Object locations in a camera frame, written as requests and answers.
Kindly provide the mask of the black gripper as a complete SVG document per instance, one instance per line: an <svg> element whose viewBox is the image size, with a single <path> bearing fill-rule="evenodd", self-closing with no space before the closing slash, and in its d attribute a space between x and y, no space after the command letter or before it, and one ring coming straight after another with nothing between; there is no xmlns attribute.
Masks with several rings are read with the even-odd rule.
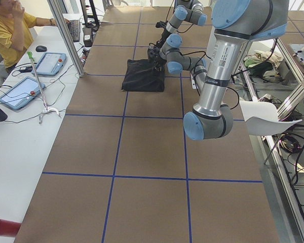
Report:
<svg viewBox="0 0 304 243"><path fill-rule="evenodd" d="M149 47L147 49L147 57L149 63L152 64L154 72L164 72L166 60L160 56L160 48L158 47Z"/></svg>
<svg viewBox="0 0 304 243"><path fill-rule="evenodd" d="M166 42L167 38L174 32L173 27L164 27L163 33L161 35L161 39L156 42L156 47L162 47Z"/></svg>

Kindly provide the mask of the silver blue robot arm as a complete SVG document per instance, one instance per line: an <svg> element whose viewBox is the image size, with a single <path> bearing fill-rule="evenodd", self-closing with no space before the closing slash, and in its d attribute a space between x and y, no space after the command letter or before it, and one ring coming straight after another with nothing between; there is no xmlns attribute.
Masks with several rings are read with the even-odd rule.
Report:
<svg viewBox="0 0 304 243"><path fill-rule="evenodd" d="M164 22L156 23L156 28L163 28L161 39L155 46L161 48L166 39L173 33L176 33L183 21L192 25L203 26L207 21L207 15L203 13L204 7L200 1L174 1L174 10L172 17Z"/></svg>
<svg viewBox="0 0 304 243"><path fill-rule="evenodd" d="M199 1L176 1L174 12L165 24L162 38L149 48L148 58L155 70L167 68L172 74L189 71L200 90L199 101L185 114L183 126L193 140L226 136L233 116L223 104L227 86L238 63L244 43L274 39L286 31L288 1L217 1L212 9L215 43L210 62L181 54L182 38L177 31L183 21L202 26L207 21Z"/></svg>

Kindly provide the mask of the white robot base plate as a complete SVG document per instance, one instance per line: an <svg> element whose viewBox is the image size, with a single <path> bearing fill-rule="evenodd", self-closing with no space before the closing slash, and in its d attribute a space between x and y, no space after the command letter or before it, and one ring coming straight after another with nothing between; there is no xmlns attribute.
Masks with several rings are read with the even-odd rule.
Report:
<svg viewBox="0 0 304 243"><path fill-rule="evenodd" d="M197 76L196 75L193 75L192 73L190 74L190 77L191 77L191 84L192 84L192 89L194 90L198 90L199 87L198 87L198 82L196 80Z"/></svg>

